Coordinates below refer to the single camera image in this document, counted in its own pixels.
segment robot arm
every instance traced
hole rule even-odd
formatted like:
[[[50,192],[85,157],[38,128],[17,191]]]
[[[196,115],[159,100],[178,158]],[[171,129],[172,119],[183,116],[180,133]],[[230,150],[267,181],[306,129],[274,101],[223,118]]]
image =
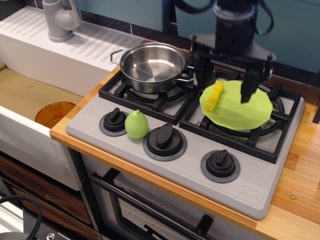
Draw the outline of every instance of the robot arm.
[[[272,62],[276,56],[254,42],[254,35],[264,36],[273,26],[274,20],[270,9],[263,0],[210,0],[202,8],[194,8],[183,0],[173,0],[181,10],[196,14],[213,7],[216,16],[215,35],[194,34],[192,41],[193,64],[198,84],[207,87],[213,65],[237,69],[244,73],[241,86],[241,103],[250,100],[259,84],[269,80]],[[256,27],[259,4],[271,18],[267,31],[261,32]]]

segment oven window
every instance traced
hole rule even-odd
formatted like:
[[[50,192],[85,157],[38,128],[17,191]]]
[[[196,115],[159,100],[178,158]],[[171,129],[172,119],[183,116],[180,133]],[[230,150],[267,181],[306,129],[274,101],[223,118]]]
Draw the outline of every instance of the oven window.
[[[174,229],[150,215],[111,195],[112,205],[118,224],[145,240],[188,240]]]

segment saucepan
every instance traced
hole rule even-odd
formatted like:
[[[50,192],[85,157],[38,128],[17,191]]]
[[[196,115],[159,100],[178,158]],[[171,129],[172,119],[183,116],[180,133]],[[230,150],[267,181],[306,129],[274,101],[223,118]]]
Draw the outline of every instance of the saucepan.
[[[113,55],[125,52],[120,62]],[[177,82],[191,82],[180,79],[186,67],[186,57],[175,46],[160,42],[140,44],[130,49],[119,49],[110,55],[110,61],[120,65],[126,83],[143,94],[160,94],[173,89]]]

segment sink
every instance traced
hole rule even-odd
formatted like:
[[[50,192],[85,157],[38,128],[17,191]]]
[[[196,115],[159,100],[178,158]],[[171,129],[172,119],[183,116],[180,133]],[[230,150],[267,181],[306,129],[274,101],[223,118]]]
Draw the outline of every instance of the sink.
[[[26,6],[0,21],[0,57],[16,73],[84,97],[117,66],[112,52],[143,41],[84,21],[73,32],[50,41],[44,11]]]
[[[35,115],[48,103],[77,104],[117,66],[110,53],[142,40],[83,22],[68,41],[52,42],[43,10],[30,6],[0,21],[0,59],[6,65],[0,64],[0,87],[8,89],[0,101],[0,151],[80,190],[68,148],[52,140]]]

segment pot handle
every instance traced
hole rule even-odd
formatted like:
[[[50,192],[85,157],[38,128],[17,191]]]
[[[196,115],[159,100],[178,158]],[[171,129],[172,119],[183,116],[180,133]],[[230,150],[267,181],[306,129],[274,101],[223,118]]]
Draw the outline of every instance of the pot handle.
[[[111,54],[110,54],[110,62],[112,62],[113,64],[118,64],[118,65],[120,65],[120,62],[117,62],[117,61],[113,61],[113,55],[114,54],[116,54],[116,53],[119,53],[119,52],[126,52],[127,51],[127,49],[119,49],[119,50],[117,50],[117,51],[114,51],[114,52],[112,52]]]
[[[180,81],[180,82],[188,82],[188,83],[189,83],[189,82],[192,82],[193,80],[196,80],[196,77],[193,77],[193,78],[191,78],[191,79],[189,79],[189,80],[176,78],[176,79],[173,80],[173,82],[175,82],[175,81]]]

